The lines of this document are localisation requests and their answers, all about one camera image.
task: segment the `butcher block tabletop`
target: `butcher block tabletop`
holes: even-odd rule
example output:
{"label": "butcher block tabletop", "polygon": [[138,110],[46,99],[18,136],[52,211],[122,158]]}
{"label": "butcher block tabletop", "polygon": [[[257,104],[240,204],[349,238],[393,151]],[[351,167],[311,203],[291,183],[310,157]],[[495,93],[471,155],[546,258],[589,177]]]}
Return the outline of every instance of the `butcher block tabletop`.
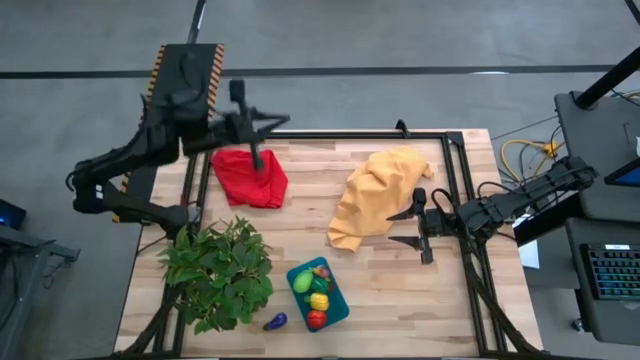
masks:
{"label": "butcher block tabletop", "polygon": [[[500,182],[489,133],[484,129],[459,130],[464,135],[474,186]],[[182,356],[192,357],[436,357],[477,355],[473,322],[458,241],[432,238],[434,262],[420,263],[420,254],[386,236],[367,237],[356,253],[334,249],[327,227],[345,190],[347,177],[374,152],[397,146],[418,150],[434,171],[419,186],[428,193],[447,189],[447,174],[439,140],[267,140],[285,171],[289,185],[281,209],[230,207],[214,172],[209,176],[202,225],[234,215],[248,219],[271,249],[270,274],[274,293],[268,305],[253,317],[253,324],[239,324],[233,331],[215,330],[194,335],[187,326]],[[200,155],[191,199],[198,191]],[[458,156],[453,149],[458,188],[462,186]],[[160,167],[151,201],[169,206],[179,203],[187,160]],[[486,194],[500,189],[485,188]],[[464,193],[460,194],[466,201]],[[396,222],[389,235],[417,235],[416,220]],[[140,247],[161,237],[158,226],[145,227]],[[165,269],[157,254],[168,245],[162,241],[135,260],[122,313],[115,350],[129,346],[158,309]],[[538,326],[516,244],[495,236],[487,244],[498,301],[525,338],[541,348]],[[349,316],[317,333],[310,333],[286,280],[293,267],[325,257],[350,308]],[[483,319],[490,348],[495,339],[488,311]],[[283,328],[263,332],[261,327],[279,312],[289,322]],[[167,326],[167,347],[173,341],[175,310]]]}

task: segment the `computer monitor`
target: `computer monitor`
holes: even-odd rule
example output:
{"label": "computer monitor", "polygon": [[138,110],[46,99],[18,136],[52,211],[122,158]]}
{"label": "computer monitor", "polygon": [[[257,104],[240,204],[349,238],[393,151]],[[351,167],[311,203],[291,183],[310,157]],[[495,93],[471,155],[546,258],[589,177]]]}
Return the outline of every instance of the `computer monitor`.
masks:
{"label": "computer monitor", "polygon": [[604,182],[608,185],[640,187],[640,159],[633,160],[605,176]]}
{"label": "computer monitor", "polygon": [[18,230],[26,215],[24,209],[0,199],[0,226]]}

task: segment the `toy fruit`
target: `toy fruit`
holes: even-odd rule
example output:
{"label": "toy fruit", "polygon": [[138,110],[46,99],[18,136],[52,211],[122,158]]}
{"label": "toy fruit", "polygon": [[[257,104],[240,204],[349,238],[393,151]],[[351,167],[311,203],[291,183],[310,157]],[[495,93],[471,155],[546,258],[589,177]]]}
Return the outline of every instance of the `toy fruit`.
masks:
{"label": "toy fruit", "polygon": [[268,323],[264,324],[262,329],[264,331],[275,330],[275,329],[279,329],[279,328],[283,327],[284,324],[286,324],[286,323],[287,323],[287,314],[278,313],[278,315],[276,315],[276,317],[274,317],[271,321],[269,321]]}
{"label": "toy fruit", "polygon": [[322,329],[327,323],[327,314],[323,311],[311,310],[307,314],[307,323],[312,329]]}
{"label": "toy fruit", "polygon": [[319,276],[325,280],[330,281],[329,280],[329,269],[327,269],[326,267],[322,266],[322,265],[318,265],[317,267],[314,267],[313,269],[311,269],[313,271],[313,274],[316,276]]}
{"label": "toy fruit", "polygon": [[326,311],[329,308],[329,297],[325,294],[313,293],[308,300],[314,310]]}
{"label": "toy fruit", "polygon": [[293,280],[293,291],[302,294],[311,287],[311,281],[313,280],[313,272],[311,270],[305,270],[296,276]]}
{"label": "toy fruit", "polygon": [[311,281],[311,290],[313,290],[313,292],[326,294],[329,292],[329,283],[325,279],[313,278]]}

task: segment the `green leaves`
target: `green leaves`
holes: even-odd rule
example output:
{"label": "green leaves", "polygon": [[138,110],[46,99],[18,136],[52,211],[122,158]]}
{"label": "green leaves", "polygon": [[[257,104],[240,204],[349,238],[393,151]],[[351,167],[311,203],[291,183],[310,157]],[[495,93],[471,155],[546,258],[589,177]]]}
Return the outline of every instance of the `green leaves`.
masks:
{"label": "green leaves", "polygon": [[189,247],[189,232],[187,231],[187,226],[183,226],[180,231],[178,231],[178,235],[176,236],[176,249],[186,249]]}
{"label": "green leaves", "polygon": [[241,242],[236,243],[233,246],[233,256],[235,256],[234,260],[241,262],[244,258],[244,253],[247,251],[247,246]]}
{"label": "green leaves", "polygon": [[253,320],[253,316],[251,316],[250,313],[245,313],[240,315],[240,321],[242,321],[243,324],[251,324],[251,321]]}
{"label": "green leaves", "polygon": [[203,273],[194,270],[194,269],[182,269],[182,271],[179,271],[176,276],[173,278],[173,283],[171,285],[176,285],[179,284],[181,282],[185,282],[187,280],[192,280],[198,277],[202,277],[204,276]]}
{"label": "green leaves", "polygon": [[185,296],[175,305],[194,332],[232,330],[238,321],[250,324],[252,314],[267,305],[273,285],[272,269],[262,236],[245,219],[236,217],[221,232],[212,227],[199,233],[182,228],[160,252],[168,284],[182,284]]}
{"label": "green leaves", "polygon": [[215,270],[218,263],[218,256],[215,253],[204,254],[200,258],[200,265],[206,267],[209,270]]}

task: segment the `blue tray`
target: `blue tray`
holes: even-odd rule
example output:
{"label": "blue tray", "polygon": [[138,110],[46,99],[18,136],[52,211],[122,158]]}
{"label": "blue tray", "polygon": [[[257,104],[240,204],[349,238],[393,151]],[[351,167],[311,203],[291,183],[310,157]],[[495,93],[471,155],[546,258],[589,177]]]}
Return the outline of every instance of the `blue tray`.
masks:
{"label": "blue tray", "polygon": [[311,306],[304,302],[305,296],[309,296],[313,293],[313,291],[309,290],[305,293],[298,294],[293,291],[293,280],[300,274],[302,271],[307,270],[309,268],[316,267],[318,265],[324,265],[329,270],[329,279],[333,284],[333,291],[330,291],[327,296],[329,296],[329,309],[326,311],[327,313],[327,324],[322,328],[326,328],[327,326],[333,325],[338,321],[349,316],[349,306],[347,306],[347,302],[344,301],[344,297],[340,292],[340,288],[338,287],[338,283],[336,279],[333,277],[333,271],[329,267],[327,263],[327,259],[323,257],[317,257],[306,264],[302,264],[298,267],[295,267],[287,272],[287,281],[289,282],[289,287],[291,288],[291,292],[293,296],[296,298],[296,302],[298,303],[298,308],[300,309],[300,313],[302,314],[302,318],[304,319],[305,324],[307,324],[307,329],[310,332],[316,332],[322,329],[312,329],[309,327],[309,323],[307,322],[307,314],[311,311]]}

